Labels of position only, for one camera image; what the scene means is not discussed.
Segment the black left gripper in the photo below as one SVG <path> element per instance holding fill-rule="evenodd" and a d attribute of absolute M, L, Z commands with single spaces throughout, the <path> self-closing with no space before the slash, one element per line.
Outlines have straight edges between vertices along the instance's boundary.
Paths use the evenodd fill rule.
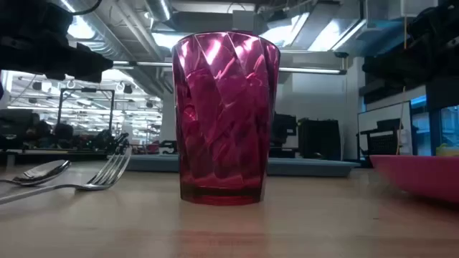
<path fill-rule="evenodd" d="M 74 17 L 73 11 L 48 0 L 0 0 L 0 70 L 101 82 L 113 60 L 79 42 L 76 49 L 69 45 Z M 92 72 L 78 74 L 78 63 Z"/>

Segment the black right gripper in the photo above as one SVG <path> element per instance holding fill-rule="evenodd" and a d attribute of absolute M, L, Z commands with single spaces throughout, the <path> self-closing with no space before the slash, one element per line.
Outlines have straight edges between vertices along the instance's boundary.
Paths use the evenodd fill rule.
<path fill-rule="evenodd" d="M 459 4 L 421 11 L 408 25 L 407 50 L 368 57 L 362 69 L 379 79 L 418 85 L 430 77 L 459 77 Z"/>

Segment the fork with orange handle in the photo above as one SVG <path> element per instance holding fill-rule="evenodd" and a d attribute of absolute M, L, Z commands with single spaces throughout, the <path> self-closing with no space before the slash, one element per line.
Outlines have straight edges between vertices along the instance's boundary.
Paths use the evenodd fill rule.
<path fill-rule="evenodd" d="M 73 188 L 78 191 L 103 191 L 114 186 L 121 178 L 131 159 L 132 147 L 120 149 L 111 156 L 107 163 L 85 184 L 66 183 L 60 185 L 46 186 L 24 193 L 0 198 L 0 205 L 18 201 L 28 197 L 45 194 L 62 188 Z"/>

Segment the pink plastic plate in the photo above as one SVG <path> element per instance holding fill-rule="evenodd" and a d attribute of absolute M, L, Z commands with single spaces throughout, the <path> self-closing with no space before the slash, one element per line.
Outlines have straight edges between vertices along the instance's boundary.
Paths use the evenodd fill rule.
<path fill-rule="evenodd" d="M 459 204 L 459 157 L 372 155 L 374 169 L 416 196 Z"/>

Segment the spoon with orange handle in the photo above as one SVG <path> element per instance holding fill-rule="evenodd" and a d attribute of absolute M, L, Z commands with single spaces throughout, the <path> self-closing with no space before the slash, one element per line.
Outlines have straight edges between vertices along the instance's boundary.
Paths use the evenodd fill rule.
<path fill-rule="evenodd" d="M 0 183 L 9 183 L 15 186 L 38 186 L 58 177 L 71 166 L 67 160 L 57 160 L 44 163 L 23 172 L 13 179 L 0 179 Z"/>

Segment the red faceted plastic cup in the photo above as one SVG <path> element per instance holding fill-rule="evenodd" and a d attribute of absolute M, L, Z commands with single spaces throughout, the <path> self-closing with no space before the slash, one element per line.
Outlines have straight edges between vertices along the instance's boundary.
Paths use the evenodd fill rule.
<path fill-rule="evenodd" d="M 173 48 L 180 195 L 233 206 L 263 199 L 280 50 L 244 32 L 203 32 Z"/>

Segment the blue plastic tray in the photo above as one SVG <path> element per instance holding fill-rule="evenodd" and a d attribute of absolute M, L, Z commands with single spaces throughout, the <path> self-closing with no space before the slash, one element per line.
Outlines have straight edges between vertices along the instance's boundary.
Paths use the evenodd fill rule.
<path fill-rule="evenodd" d="M 358 163 L 304 158 L 269 158 L 269 176 L 347 177 Z M 177 155 L 134 155 L 127 171 L 179 172 Z"/>

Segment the black perforated cart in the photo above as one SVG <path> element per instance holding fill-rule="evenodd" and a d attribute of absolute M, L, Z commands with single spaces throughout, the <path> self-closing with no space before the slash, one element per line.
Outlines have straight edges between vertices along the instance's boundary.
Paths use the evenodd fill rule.
<path fill-rule="evenodd" d="M 394 155 L 396 153 L 398 132 L 400 128 L 403 129 L 403 124 L 400 122 L 399 118 L 379 120 L 376 122 L 377 127 L 375 129 L 364 130 L 356 134 L 358 144 L 361 143 L 361 136 L 366 139 L 366 150 L 360 145 L 358 149 L 368 164 L 371 164 L 371 155 Z"/>

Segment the large black monitor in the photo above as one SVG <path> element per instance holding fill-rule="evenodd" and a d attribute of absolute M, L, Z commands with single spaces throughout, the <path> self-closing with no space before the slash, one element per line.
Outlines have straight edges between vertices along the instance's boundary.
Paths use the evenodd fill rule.
<path fill-rule="evenodd" d="M 32 110 L 0 110 L 0 151 L 21 149 L 27 136 L 27 130 L 32 125 Z"/>

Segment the yellow container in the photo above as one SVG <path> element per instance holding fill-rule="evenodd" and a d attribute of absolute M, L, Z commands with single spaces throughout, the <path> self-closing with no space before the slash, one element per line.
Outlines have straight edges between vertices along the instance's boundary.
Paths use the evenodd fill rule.
<path fill-rule="evenodd" d="M 459 147 L 450 147 L 443 143 L 435 150 L 436 156 L 459 157 Z"/>

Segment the black monitor on desk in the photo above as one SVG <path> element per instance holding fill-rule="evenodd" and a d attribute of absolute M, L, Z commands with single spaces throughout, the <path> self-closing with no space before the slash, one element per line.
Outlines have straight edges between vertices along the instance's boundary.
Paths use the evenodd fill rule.
<path fill-rule="evenodd" d="M 281 147 L 286 143 L 288 136 L 297 134 L 296 116 L 275 113 L 272 126 L 270 145 L 272 147 Z"/>

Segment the grey ceiling box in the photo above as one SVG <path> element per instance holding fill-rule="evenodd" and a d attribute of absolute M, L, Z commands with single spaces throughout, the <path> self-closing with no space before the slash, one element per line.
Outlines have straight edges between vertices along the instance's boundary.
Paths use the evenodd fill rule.
<path fill-rule="evenodd" d="M 244 10 L 233 10 L 232 29 L 235 31 L 253 32 L 254 12 Z"/>

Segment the black metal frame rig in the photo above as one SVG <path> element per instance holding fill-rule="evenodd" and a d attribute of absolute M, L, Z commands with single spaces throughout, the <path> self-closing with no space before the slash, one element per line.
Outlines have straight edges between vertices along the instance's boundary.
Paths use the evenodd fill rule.
<path fill-rule="evenodd" d="M 108 98 L 110 101 L 110 113 L 109 113 L 109 123 L 108 123 L 108 130 L 111 132 L 112 130 L 112 124 L 113 124 L 113 111 L 115 107 L 115 90 L 104 90 L 104 89 L 96 89 L 96 88 L 90 88 L 90 87 L 83 87 L 83 88 L 61 88 L 60 89 L 60 98 L 59 98 L 59 106 L 58 106 L 58 111 L 57 111 L 57 124 L 61 123 L 61 117 L 62 117 L 62 105 L 63 102 L 68 98 L 64 98 L 65 92 L 66 91 L 80 91 L 80 92 L 86 92 L 86 93 L 97 93 L 97 92 L 110 92 L 111 93 L 111 98 Z"/>

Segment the whiteboard with black frame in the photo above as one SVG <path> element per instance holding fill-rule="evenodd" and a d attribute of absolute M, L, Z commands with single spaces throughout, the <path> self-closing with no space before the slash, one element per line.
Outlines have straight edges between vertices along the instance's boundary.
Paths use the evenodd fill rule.
<path fill-rule="evenodd" d="M 376 122 L 379 120 L 397 119 L 401 120 L 403 129 L 398 132 L 398 145 L 395 153 L 398 155 L 413 155 L 413 127 L 411 115 L 411 103 L 409 101 L 399 102 L 397 104 L 380 107 L 370 111 L 358 114 L 358 133 L 364 130 L 371 130 L 377 127 Z M 366 150 L 367 144 L 364 136 L 360 137 L 361 143 L 359 144 Z"/>

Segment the silver round ventilation duct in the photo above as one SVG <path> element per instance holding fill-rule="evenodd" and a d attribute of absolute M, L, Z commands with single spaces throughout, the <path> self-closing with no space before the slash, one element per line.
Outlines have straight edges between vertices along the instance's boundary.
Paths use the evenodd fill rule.
<path fill-rule="evenodd" d="M 155 22 L 166 22 L 173 14 L 173 7 L 169 0 L 144 0 L 146 8 Z"/>

